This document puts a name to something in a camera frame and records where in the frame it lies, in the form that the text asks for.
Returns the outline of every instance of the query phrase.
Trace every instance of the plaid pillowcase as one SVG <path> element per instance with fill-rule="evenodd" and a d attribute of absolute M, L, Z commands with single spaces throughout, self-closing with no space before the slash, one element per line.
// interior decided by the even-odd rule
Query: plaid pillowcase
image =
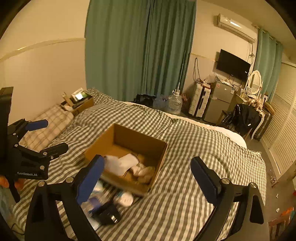
<path fill-rule="evenodd" d="M 43 129 L 28 131 L 19 142 L 20 145 L 40 152 L 56 138 L 74 118 L 73 114 L 64 111 L 59 105 L 54 105 L 32 121 L 46 119 L 48 126 Z"/>

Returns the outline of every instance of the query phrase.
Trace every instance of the teal curtain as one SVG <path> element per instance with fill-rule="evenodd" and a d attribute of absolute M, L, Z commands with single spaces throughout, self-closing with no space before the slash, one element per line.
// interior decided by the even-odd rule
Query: teal curtain
<path fill-rule="evenodd" d="M 91 0 L 85 30 L 87 88 L 116 100 L 140 92 L 150 0 Z"/>
<path fill-rule="evenodd" d="M 91 0 L 87 87 L 122 101 L 138 93 L 169 95 L 178 82 L 182 89 L 195 14 L 192 0 Z"/>
<path fill-rule="evenodd" d="M 263 86 L 261 93 L 268 92 L 268 101 L 272 100 L 281 69 L 281 58 L 283 46 L 276 40 L 270 38 L 268 32 L 259 29 L 258 48 L 254 70 L 261 74 Z"/>
<path fill-rule="evenodd" d="M 172 94 L 179 80 L 180 89 L 183 88 L 193 40 L 195 15 L 195 1 L 152 1 L 141 93 L 151 96 Z"/>

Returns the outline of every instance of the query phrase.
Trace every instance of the black tv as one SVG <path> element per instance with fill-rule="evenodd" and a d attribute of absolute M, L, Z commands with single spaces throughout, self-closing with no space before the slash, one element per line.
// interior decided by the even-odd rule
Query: black tv
<path fill-rule="evenodd" d="M 246 81 L 250 70 L 250 64 L 243 59 L 221 49 L 216 69 L 231 76 Z"/>

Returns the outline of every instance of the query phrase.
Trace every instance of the white suitcase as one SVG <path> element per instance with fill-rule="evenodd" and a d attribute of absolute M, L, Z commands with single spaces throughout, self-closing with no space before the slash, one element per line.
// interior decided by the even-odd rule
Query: white suitcase
<path fill-rule="evenodd" d="M 210 85 L 196 84 L 188 113 L 194 117 L 202 117 L 211 93 Z"/>

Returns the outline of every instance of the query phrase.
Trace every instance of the white paper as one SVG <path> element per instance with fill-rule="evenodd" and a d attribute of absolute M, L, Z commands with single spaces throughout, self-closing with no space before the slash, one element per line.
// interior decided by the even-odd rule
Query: white paper
<path fill-rule="evenodd" d="M 131 153 L 121 158 L 116 156 L 105 157 L 105 169 L 118 176 L 123 176 L 128 169 L 137 165 L 138 163 L 139 160 Z"/>

